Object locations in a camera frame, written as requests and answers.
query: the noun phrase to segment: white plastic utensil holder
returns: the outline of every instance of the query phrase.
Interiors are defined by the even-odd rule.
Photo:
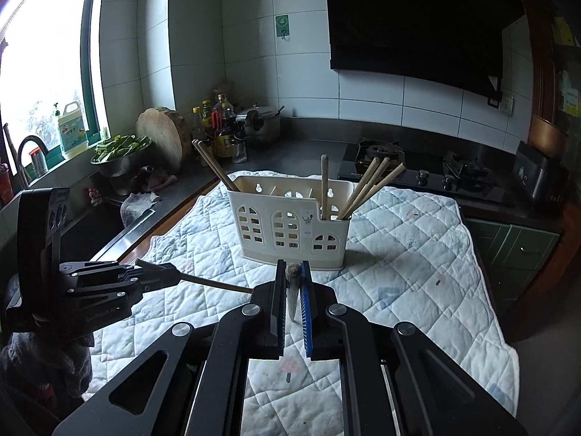
[[[336,219],[353,192],[351,182],[329,180],[327,219],[321,220],[321,181],[240,176],[228,191],[242,256],[264,264],[308,260],[313,270],[343,268],[349,219]]]

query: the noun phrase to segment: screw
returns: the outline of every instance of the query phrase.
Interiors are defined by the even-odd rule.
[[[249,303],[242,307],[242,314],[245,316],[254,316],[260,313],[260,307],[257,304]]]
[[[402,336],[411,336],[415,333],[415,326],[412,323],[403,322],[397,325],[397,332]]]
[[[173,326],[171,333],[174,336],[181,337],[190,334],[192,327],[188,323],[178,323]]]
[[[342,314],[347,313],[347,307],[341,303],[333,303],[329,307],[329,313],[334,316],[341,316]]]

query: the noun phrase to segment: wooden chopstick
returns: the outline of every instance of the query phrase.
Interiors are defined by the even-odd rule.
[[[344,218],[349,218],[351,216],[351,214],[357,208],[359,208],[359,204],[362,204],[362,201],[365,198],[365,196],[367,196],[367,194],[370,192],[370,190],[375,186],[375,183],[377,182],[377,180],[379,180],[379,178],[383,175],[383,173],[387,169],[387,166],[389,165],[389,162],[390,162],[390,160],[387,157],[381,161],[381,164],[379,165],[379,167],[377,168],[375,173],[371,176],[371,178],[367,182],[367,184],[362,188],[359,195],[357,195],[357,198],[355,198],[355,200],[351,204],[351,207],[347,210],[347,212],[345,212]]]
[[[383,187],[385,187],[388,183],[390,183],[394,178],[396,178],[399,174],[401,174],[406,169],[404,164],[399,164],[395,169],[393,169],[385,178],[374,186],[369,193],[365,196],[365,198],[359,203],[359,205],[355,208],[359,208],[363,205],[366,201],[368,201],[372,196],[374,196],[377,192],[379,192]]]
[[[220,180],[223,181],[224,185],[228,190],[232,190],[232,192],[239,192],[240,190],[238,187],[230,180],[230,177],[226,175],[220,164],[216,161],[214,156],[210,154],[202,144],[202,141],[194,141],[192,142],[194,147],[198,150],[200,155],[204,158],[207,164],[212,168],[214,173],[218,176]]]
[[[327,190],[329,189],[329,156],[321,156],[321,219],[326,219]]]
[[[355,201],[359,193],[361,193],[361,190],[363,190],[363,187],[367,185],[367,182],[369,182],[369,179],[377,170],[378,165],[379,159],[377,157],[374,157],[373,160],[371,161],[371,164],[369,164],[369,167],[367,167],[365,174],[363,174],[363,177],[361,178],[361,180],[359,180],[359,183],[355,186],[355,190],[353,190],[353,193],[351,194],[351,196],[349,196],[347,202],[345,202],[345,205],[339,210],[337,219],[345,218],[345,213],[347,213],[348,209],[351,208],[353,202]]]

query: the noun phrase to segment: cabinet handle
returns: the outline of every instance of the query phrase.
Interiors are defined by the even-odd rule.
[[[524,247],[521,247],[521,252],[523,254],[538,254],[539,250],[535,249],[535,250],[526,250]]]

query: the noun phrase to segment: gas stove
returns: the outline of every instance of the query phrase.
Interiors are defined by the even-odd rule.
[[[496,183],[493,173],[478,162],[462,159],[453,152],[435,156],[403,151],[397,143],[362,141],[349,144],[339,168],[339,180],[358,182],[374,157],[388,157],[390,163],[384,175],[404,163],[406,170],[390,186],[409,188],[437,195],[473,198],[480,201],[510,205],[508,195]]]

